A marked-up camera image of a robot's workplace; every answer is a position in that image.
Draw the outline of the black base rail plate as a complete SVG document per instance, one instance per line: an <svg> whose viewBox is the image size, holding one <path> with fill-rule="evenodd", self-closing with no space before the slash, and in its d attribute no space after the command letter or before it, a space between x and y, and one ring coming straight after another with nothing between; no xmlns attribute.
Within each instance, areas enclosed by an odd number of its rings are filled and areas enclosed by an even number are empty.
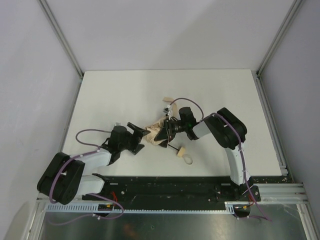
<svg viewBox="0 0 320 240"><path fill-rule="evenodd" d="M238 186L228 176L103 176L103 190L85 201L116 196L125 210L205 211L221 210L224 202L260 201L252 180Z"/></svg>

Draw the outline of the right aluminium frame post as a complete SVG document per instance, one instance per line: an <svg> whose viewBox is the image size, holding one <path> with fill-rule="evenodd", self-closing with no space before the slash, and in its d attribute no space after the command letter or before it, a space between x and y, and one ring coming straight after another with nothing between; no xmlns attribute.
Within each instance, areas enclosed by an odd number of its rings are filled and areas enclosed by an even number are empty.
<svg viewBox="0 0 320 240"><path fill-rule="evenodd" d="M276 35L274 36L266 54L264 55L262 62L256 70L257 76L261 76L266 67L268 66L269 62L273 58L273 55L280 46L282 40L286 36L288 30L290 29L291 25L293 24L295 18L297 17L300 9L302 8L305 2L305 0L294 0L292 2L292 5L290 6L279 29L277 30Z"/></svg>

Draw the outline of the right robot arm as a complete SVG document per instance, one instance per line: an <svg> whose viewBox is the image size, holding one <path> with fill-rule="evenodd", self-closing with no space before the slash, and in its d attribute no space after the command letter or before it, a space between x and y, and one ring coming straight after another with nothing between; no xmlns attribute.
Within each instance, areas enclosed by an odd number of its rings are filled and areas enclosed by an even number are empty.
<svg viewBox="0 0 320 240"><path fill-rule="evenodd" d="M178 111L180 119L166 116L163 124L153 138L161 142L161 146L171 142L177 133L186 133L191 141L196 141L212 134L217 143L225 149L230 168L230 179L237 186L248 182L250 175L246 173L242 144L248 132L246 126L227 108L221 108L204 119L197 121L190 107L182 107Z"/></svg>

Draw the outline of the beige folding umbrella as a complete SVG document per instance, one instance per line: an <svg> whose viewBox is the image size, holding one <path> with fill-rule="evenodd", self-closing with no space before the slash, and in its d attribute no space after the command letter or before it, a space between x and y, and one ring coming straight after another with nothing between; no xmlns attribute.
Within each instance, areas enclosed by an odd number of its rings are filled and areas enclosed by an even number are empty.
<svg viewBox="0 0 320 240"><path fill-rule="evenodd" d="M176 151L176 156L178 158L181 158L184 160L184 162L187 165L192 165L193 164L193 159L190 155L186 154L186 148L183 146L180 147L175 147L173 145L170 144L169 140L167 139L162 139L162 140L156 140L156 136L157 134L160 133L162 127L164 126L164 121L166 119L166 116L161 117L158 121L156 121L155 123L146 126L144 129L150 131L150 133L148 133L144 139L154 145L154 146L160 146L163 148L167 148L170 147L173 150Z"/></svg>

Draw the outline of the left aluminium frame post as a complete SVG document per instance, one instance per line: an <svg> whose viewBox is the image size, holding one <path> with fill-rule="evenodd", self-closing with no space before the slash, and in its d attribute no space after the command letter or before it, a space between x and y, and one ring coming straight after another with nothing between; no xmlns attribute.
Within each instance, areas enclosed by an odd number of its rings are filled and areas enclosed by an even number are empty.
<svg viewBox="0 0 320 240"><path fill-rule="evenodd" d="M83 79L84 72L82 71L80 64L78 63L76 56L74 55L72 48L70 47L51 7L46 0L37 0L41 10L43 11L49 25L51 26L57 40L59 41L62 49L64 50L66 56L68 57L72 67L76 71L78 77Z"/></svg>

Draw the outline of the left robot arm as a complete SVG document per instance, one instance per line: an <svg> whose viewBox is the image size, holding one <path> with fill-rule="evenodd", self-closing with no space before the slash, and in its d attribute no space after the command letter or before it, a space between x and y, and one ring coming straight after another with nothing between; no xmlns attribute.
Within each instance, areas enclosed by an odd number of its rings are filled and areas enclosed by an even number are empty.
<svg viewBox="0 0 320 240"><path fill-rule="evenodd" d="M108 134L101 145L92 144L92 151L74 156L56 153L37 183L38 192L52 204L62 205L78 196L99 194L106 180L94 170L113 164L123 151L136 155L144 148L141 141L150 131L129 122L127 126L114 126Z"/></svg>

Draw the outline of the aluminium frame post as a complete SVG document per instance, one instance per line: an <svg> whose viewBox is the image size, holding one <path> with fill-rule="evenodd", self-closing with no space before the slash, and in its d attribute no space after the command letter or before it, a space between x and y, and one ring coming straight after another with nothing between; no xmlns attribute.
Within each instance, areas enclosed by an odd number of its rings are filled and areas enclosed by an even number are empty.
<svg viewBox="0 0 320 240"><path fill-rule="evenodd" d="M300 9L302 8L305 2L305 0L294 0L292 2L292 5L290 6L279 29L277 30L276 35L274 36L266 54L264 55L262 62L256 70L257 76L261 76L266 67L268 66L269 62L273 58L273 55L280 46L282 40L286 36L288 30L290 29L291 25L293 24L295 18L297 17Z"/></svg>
<svg viewBox="0 0 320 240"><path fill-rule="evenodd" d="M76 71L78 77L83 79L84 72L82 71L80 64L78 63L76 56L74 55L72 48L70 47L51 7L46 0L37 0L41 10L43 11L49 25L51 26L57 40L59 41L62 49L64 50L66 56L68 57L72 67Z"/></svg>

